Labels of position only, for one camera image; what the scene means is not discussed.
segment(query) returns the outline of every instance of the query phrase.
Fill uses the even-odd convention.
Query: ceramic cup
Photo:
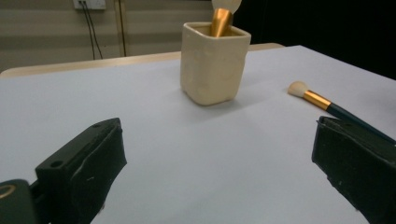
[[[210,35],[210,22],[183,25],[180,85],[199,105],[232,100],[238,93],[251,35],[236,27]]]

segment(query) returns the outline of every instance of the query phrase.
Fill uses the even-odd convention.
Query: gold brush ferrule
[[[313,91],[306,91],[303,97],[306,101],[324,110],[327,110],[327,107],[329,107],[329,105],[332,103],[330,100],[324,98],[323,96]]]
[[[233,13],[224,8],[216,8],[213,14],[212,26],[210,27],[210,34],[214,37],[221,37],[230,30],[231,18]]]

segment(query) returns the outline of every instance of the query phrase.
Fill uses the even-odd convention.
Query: black brush handle
[[[348,111],[346,111],[343,107],[341,107],[339,105],[331,103],[327,107],[326,111],[329,112],[329,114],[335,116],[338,119],[341,119],[343,121],[350,121],[350,122],[353,122],[355,124],[358,124],[362,128],[366,129],[367,131],[375,133],[379,137],[391,142],[392,144],[396,144],[395,140],[393,140],[391,137],[387,136],[384,133],[381,133],[378,129],[376,129],[375,127],[371,126],[370,124],[364,122],[362,119],[359,119],[355,115],[349,113]]]

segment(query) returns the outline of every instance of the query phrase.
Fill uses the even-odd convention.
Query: electrical outlet
[[[92,10],[104,10],[106,9],[106,0],[73,0],[75,9],[82,9],[81,3],[87,4],[88,9]]]

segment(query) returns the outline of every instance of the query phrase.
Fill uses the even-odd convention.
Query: makeup brush
[[[241,5],[242,0],[212,0],[215,9],[210,33],[214,37],[224,36],[230,29],[232,16]]]
[[[302,81],[295,81],[291,83],[288,88],[288,94],[302,97],[309,103],[322,108],[336,118],[358,124],[362,128],[372,133],[375,133],[379,137],[391,142],[392,144],[396,144],[395,140],[393,140],[391,137],[385,135],[384,133],[381,133],[379,130],[359,119],[358,117],[354,116],[353,114],[349,113],[341,106],[336,105],[335,103],[324,98],[323,96],[309,90],[308,86],[306,86],[305,83],[303,83]]]

